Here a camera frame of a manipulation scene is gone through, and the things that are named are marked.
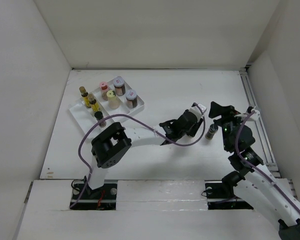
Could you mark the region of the brown spice jar dark cap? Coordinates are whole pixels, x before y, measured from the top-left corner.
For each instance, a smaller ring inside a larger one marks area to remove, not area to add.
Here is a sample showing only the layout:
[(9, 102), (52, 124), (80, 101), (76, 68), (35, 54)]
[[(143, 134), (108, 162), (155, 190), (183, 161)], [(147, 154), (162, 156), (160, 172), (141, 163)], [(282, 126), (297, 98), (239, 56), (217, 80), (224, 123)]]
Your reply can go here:
[(216, 124), (211, 124), (208, 128), (208, 131), (205, 134), (205, 138), (208, 140), (212, 140), (216, 132), (218, 131), (219, 127)]

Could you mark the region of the white lid jar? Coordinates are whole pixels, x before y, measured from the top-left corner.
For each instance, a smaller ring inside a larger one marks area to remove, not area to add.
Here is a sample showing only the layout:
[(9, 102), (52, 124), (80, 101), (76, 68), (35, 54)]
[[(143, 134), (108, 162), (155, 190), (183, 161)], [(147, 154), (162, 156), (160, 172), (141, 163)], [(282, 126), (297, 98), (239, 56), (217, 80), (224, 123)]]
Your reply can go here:
[(126, 91), (126, 105), (131, 109), (135, 108), (138, 105), (137, 97), (137, 92), (134, 89), (129, 89), (128, 91)]
[(118, 96), (123, 96), (126, 93), (125, 80), (121, 76), (113, 79), (113, 86)]

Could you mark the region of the cream cap sauce bottle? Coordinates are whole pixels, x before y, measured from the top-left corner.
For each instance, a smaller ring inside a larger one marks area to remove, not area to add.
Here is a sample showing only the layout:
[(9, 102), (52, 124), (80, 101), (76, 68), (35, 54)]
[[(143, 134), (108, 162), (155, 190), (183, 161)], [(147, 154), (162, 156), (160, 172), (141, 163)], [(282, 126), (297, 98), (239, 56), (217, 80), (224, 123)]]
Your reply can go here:
[(113, 90), (109, 90), (106, 93), (108, 105), (111, 109), (115, 110), (120, 106), (120, 100), (118, 99), (116, 92)]

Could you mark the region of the black cap spice jar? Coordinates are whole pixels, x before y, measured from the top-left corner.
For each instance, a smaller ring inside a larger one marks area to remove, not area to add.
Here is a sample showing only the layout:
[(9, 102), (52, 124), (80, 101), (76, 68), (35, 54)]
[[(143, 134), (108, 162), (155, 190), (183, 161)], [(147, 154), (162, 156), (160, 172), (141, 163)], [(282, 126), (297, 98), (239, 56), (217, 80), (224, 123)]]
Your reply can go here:
[(96, 118), (100, 128), (104, 128), (107, 125), (107, 122), (104, 120), (104, 115), (101, 111), (96, 111), (94, 113), (94, 117)]

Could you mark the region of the pink cap spice bottle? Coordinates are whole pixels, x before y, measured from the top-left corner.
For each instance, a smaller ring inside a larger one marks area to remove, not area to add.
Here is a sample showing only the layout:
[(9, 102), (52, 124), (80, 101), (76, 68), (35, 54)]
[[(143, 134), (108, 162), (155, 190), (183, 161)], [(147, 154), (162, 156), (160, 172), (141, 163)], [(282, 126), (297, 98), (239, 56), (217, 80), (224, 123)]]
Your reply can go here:
[(101, 97), (104, 101), (108, 101), (107, 92), (110, 90), (107, 82), (103, 81), (99, 84)]

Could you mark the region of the yellow label bottle gold cap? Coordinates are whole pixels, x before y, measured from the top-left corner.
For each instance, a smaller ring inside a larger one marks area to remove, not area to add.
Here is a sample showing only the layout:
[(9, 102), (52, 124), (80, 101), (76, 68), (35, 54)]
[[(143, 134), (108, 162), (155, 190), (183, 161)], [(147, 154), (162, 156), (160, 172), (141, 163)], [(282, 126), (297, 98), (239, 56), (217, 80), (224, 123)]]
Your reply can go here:
[(88, 98), (89, 94), (88, 94), (86, 88), (84, 86), (80, 86), (79, 91), (80, 91), (82, 99), (84, 100), (85, 106), (87, 108), (90, 108), (91, 106), (90, 106), (90, 101), (89, 101), (89, 98)]

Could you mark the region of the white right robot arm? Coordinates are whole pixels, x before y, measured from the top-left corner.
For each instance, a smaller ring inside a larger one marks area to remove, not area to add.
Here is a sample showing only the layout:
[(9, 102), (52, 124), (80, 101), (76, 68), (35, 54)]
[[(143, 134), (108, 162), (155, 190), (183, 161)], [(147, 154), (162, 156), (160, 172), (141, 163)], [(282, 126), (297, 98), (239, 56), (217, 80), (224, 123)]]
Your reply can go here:
[(250, 106), (245, 113), (234, 106), (211, 102), (208, 114), (222, 130), (223, 148), (234, 171), (222, 178), (221, 191), (238, 197), (271, 222), (282, 240), (300, 240), (300, 202), (273, 176), (252, 149), (255, 143), (247, 121), (256, 121), (260, 112)]

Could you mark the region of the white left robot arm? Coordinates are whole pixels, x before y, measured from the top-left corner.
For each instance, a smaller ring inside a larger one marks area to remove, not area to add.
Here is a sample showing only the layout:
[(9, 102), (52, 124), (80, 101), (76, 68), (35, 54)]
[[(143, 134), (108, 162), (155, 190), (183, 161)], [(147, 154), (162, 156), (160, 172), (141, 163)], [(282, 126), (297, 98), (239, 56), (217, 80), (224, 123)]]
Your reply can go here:
[(120, 162), (130, 148), (140, 146), (177, 145), (188, 147), (190, 144), (177, 143), (184, 136), (194, 137), (204, 122), (204, 108), (195, 106), (187, 109), (178, 119), (162, 122), (156, 126), (126, 128), (120, 122), (112, 123), (91, 141), (91, 153), (95, 158), (91, 176), (87, 178), (84, 192), (90, 198), (101, 194), (107, 169)]

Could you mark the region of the white divided organizer tray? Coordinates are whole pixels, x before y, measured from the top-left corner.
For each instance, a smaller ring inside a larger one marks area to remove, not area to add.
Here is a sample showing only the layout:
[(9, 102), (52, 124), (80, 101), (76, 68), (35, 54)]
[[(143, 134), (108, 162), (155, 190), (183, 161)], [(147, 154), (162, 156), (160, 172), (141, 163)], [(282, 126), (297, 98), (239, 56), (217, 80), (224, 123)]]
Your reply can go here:
[[(128, 82), (125, 81), (125, 92), (133, 89)], [(115, 88), (113, 85), (113, 79), (108, 81), (108, 86), (110, 90), (113, 90), (115, 92)], [(122, 96), (117, 96), (117, 98), (120, 101), (120, 106), (117, 109), (111, 109), (109, 107), (109, 102), (103, 100), (101, 95), (101, 89), (100, 85), (96, 89), (94, 89), (91, 94), (94, 95), (95, 99), (97, 100), (101, 112), (103, 113), (104, 117), (108, 117), (110, 115), (114, 114), (125, 114), (128, 116), (135, 116), (136, 114), (140, 113), (145, 108), (145, 102), (142, 100), (141, 97), (139, 97), (139, 94), (137, 93), (137, 106), (135, 108), (129, 108), (126, 104), (126, 97), (125, 94)], [(97, 123), (97, 120), (94, 116), (94, 112), (91, 108), (86, 107), (85, 102), (83, 98), (79, 98), (73, 105), (70, 105), (68, 107), (69, 112), (71, 113), (74, 120), (77, 122), (77, 125), (81, 128), (82, 132), (86, 134), (88, 130)]]

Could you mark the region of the aluminium rail right side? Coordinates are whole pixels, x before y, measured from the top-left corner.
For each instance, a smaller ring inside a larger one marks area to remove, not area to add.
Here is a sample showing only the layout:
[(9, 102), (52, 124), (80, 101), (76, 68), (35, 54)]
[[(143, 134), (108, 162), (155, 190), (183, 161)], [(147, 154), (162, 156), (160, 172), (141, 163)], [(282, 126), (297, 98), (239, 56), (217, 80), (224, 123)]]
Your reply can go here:
[[(252, 107), (257, 107), (257, 100), (252, 88), (252, 84), (249, 78), (248, 70), (251, 67), (251, 63), (248, 63), (245, 67), (241, 67), (239, 70), (239, 75), (243, 85), (243, 89), (248, 101), (248, 104)], [(288, 191), (294, 196), (297, 197), (294, 183), (289, 178), (282, 177), (280, 170), (277, 166), (275, 156), (263, 123), (262, 117), (260, 116), (258, 120), (254, 123), (253, 127), (253, 136), (256, 138), (256, 144), (254, 144), (254, 149), (262, 149), (262, 159), (265, 162), (267, 168), (272, 173), (272, 175), (280, 182)]]

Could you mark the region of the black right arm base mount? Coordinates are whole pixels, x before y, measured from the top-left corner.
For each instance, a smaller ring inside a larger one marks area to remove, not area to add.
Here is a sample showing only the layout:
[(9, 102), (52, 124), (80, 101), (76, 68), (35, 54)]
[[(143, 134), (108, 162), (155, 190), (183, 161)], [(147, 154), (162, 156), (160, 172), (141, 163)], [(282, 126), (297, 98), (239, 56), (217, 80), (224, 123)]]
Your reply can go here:
[(239, 173), (233, 171), (224, 176), (221, 181), (208, 181), (201, 192), (207, 199), (208, 210), (253, 210), (254, 208), (234, 193), (234, 187), (245, 180)]

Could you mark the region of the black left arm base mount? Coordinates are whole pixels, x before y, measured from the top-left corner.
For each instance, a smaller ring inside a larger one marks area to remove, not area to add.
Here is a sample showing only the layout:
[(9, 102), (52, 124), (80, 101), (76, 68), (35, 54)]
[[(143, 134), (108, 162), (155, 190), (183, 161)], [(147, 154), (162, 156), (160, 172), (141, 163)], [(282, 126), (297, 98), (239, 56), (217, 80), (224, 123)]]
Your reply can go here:
[(69, 204), (71, 210), (78, 211), (114, 211), (117, 204), (117, 180), (106, 180), (104, 185), (98, 189), (90, 190), (87, 186), (81, 198), (80, 193), (85, 183), (83, 180), (75, 179), (71, 182), (72, 196)]

